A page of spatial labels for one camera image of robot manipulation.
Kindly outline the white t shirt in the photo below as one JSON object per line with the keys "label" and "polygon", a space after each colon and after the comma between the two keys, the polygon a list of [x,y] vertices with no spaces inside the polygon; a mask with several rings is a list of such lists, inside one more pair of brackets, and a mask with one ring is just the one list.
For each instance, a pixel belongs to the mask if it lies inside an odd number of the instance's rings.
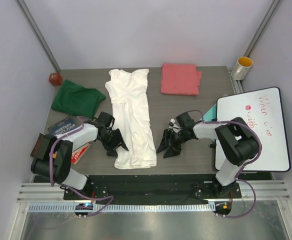
{"label": "white t shirt", "polygon": [[114,167],[120,170],[148,169],[157,165],[157,154],[150,124],[147,98],[148,69],[109,71],[105,83],[115,118],[128,150],[117,149]]}

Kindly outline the white whiteboard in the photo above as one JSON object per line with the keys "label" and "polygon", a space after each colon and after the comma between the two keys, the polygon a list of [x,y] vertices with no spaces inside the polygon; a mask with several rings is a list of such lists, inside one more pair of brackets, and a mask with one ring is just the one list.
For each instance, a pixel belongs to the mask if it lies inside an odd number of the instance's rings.
{"label": "white whiteboard", "polygon": [[281,92],[270,87],[230,96],[216,102],[218,121],[241,117],[259,137],[261,155],[245,167],[250,172],[287,172],[291,168]]}

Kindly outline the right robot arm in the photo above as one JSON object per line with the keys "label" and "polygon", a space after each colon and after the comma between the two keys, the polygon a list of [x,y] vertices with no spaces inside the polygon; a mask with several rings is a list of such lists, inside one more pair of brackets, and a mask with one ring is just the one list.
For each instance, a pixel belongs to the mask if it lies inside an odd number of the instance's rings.
{"label": "right robot arm", "polygon": [[225,160],[212,179],[212,193],[219,198],[229,194],[244,168],[255,162],[262,152],[262,143],[245,121],[236,117],[230,121],[194,121],[185,112],[171,120],[156,152],[163,158],[180,155],[182,144],[190,140],[214,139],[223,150]]}

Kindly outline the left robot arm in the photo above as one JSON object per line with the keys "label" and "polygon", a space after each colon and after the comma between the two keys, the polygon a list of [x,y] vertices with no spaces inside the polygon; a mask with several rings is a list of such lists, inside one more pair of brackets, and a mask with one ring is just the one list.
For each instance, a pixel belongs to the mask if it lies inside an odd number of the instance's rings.
{"label": "left robot arm", "polygon": [[85,144],[100,141],[107,156],[116,157],[117,149],[129,151],[119,129],[104,125],[83,123],[62,135],[41,136],[30,170],[33,174],[48,179],[50,184],[59,184],[86,200],[93,196],[90,178],[72,168],[72,154]]}

